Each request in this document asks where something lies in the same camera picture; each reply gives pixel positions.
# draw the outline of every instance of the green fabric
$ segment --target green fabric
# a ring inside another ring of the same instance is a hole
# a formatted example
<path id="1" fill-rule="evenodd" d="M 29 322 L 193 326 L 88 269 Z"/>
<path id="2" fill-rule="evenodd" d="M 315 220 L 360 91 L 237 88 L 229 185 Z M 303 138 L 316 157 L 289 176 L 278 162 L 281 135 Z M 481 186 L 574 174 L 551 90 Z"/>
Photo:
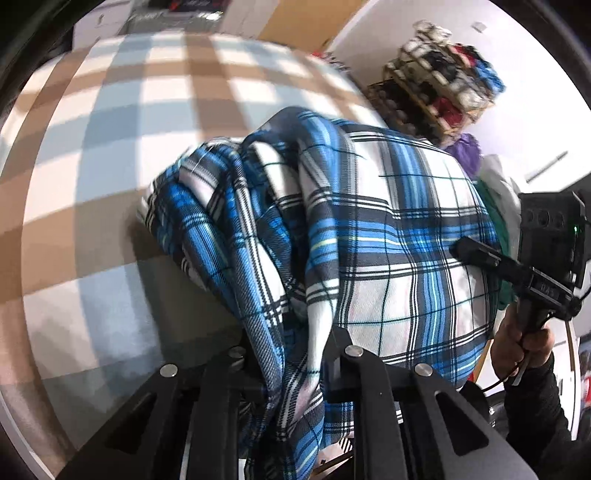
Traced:
<path id="1" fill-rule="evenodd" d="M 486 210 L 488 211 L 488 215 L 491 217 L 492 223 L 495 225 L 496 235 L 501 245 L 501 253 L 503 255 L 511 256 L 509 250 L 509 232 L 507 231 L 507 225 L 505 224 L 499 209 L 496 207 L 496 202 L 491 195 L 491 191 L 488 189 L 488 186 L 486 186 L 486 183 L 484 183 L 482 180 L 476 181 L 474 186 L 476 187 L 478 195 L 480 195 L 480 198 L 482 199 L 482 203 L 484 203 Z M 501 282 L 497 308 L 499 310 L 505 310 L 507 305 L 512 303 L 514 300 L 515 292 L 513 292 L 513 286 L 507 281 Z"/>

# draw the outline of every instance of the metal bolt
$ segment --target metal bolt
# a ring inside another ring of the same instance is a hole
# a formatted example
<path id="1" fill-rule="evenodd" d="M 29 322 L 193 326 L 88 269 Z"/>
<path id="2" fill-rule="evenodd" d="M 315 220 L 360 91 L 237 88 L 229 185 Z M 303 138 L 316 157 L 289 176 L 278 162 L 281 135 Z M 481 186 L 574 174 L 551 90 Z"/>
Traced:
<path id="1" fill-rule="evenodd" d="M 433 367 L 429 364 L 416 364 L 414 371 L 421 377 L 430 377 L 433 374 Z"/>
<path id="2" fill-rule="evenodd" d="M 246 354 L 246 349 L 241 346 L 233 346 L 228 350 L 228 355 L 230 358 L 235 358 L 236 360 L 241 359 Z"/>
<path id="3" fill-rule="evenodd" d="M 166 364 L 160 368 L 160 375 L 166 378 L 174 377 L 178 373 L 178 367 L 175 364 Z"/>
<path id="4" fill-rule="evenodd" d="M 345 353 L 352 357 L 360 357 L 363 355 L 363 348 L 358 345 L 347 345 Z"/>

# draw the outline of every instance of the white wall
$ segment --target white wall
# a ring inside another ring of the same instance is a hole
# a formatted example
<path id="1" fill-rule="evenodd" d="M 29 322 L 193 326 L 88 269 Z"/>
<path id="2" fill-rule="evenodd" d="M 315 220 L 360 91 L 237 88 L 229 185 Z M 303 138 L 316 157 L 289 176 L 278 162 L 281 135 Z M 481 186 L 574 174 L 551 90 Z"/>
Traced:
<path id="1" fill-rule="evenodd" d="M 576 292 L 577 296 L 580 297 L 589 287 L 591 287 L 591 261 L 587 262 L 583 285 L 581 286 L 581 290 Z M 577 337 L 583 336 L 586 333 L 591 333 L 591 297 L 588 297 L 583 302 L 581 311 L 573 319 L 573 326 Z"/>
<path id="2" fill-rule="evenodd" d="M 219 32 L 257 38 L 278 4 L 279 0 L 232 0 Z"/>
<path id="3" fill-rule="evenodd" d="M 488 0 L 369 0 L 329 50 L 362 84 L 381 79 L 381 67 L 397 56 L 425 19 L 448 28 L 454 41 L 474 45 L 507 86 L 496 105 L 469 132 L 484 154 L 515 160 L 524 173 L 565 150 L 565 159 L 532 182 L 534 190 L 561 190 L 591 171 L 591 111 L 539 42 Z M 479 21 L 484 33 L 471 25 Z"/>

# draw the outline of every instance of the purple bag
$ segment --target purple bag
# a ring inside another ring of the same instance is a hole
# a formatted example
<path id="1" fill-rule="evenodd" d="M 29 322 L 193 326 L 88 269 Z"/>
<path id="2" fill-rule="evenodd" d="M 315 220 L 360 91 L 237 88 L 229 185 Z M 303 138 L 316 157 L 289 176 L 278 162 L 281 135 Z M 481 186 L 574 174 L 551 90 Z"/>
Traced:
<path id="1" fill-rule="evenodd" d="M 471 180 L 478 177 L 482 156 L 480 145 L 474 135 L 462 134 L 445 151 L 457 160 Z"/>

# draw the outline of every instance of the wooden door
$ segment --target wooden door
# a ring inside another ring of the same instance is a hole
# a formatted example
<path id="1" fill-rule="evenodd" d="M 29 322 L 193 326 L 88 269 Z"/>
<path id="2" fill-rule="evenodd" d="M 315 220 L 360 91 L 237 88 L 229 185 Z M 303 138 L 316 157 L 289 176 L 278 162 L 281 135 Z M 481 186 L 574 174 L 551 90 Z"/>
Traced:
<path id="1" fill-rule="evenodd" d="M 303 51 L 326 47 L 367 0 L 280 0 L 259 35 Z"/>

